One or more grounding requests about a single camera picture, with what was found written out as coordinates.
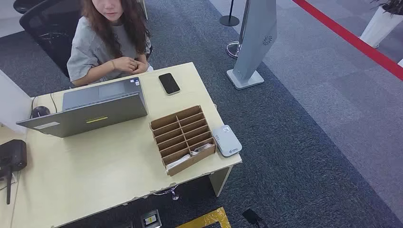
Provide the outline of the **person's left hand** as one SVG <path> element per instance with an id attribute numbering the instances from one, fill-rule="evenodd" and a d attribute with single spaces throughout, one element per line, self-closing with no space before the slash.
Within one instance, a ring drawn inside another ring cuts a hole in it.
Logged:
<path id="1" fill-rule="evenodd" d="M 133 74 L 145 73 L 149 68 L 149 63 L 146 61 L 145 63 L 141 61 L 134 61 L 136 63 L 136 69 L 133 71 Z"/>

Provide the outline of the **person's right hand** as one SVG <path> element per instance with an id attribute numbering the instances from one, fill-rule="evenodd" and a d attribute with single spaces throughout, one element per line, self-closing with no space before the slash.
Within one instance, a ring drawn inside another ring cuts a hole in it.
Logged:
<path id="1" fill-rule="evenodd" d="M 111 60 L 114 69 L 122 72 L 134 72 L 137 69 L 137 62 L 130 57 L 120 57 Z"/>

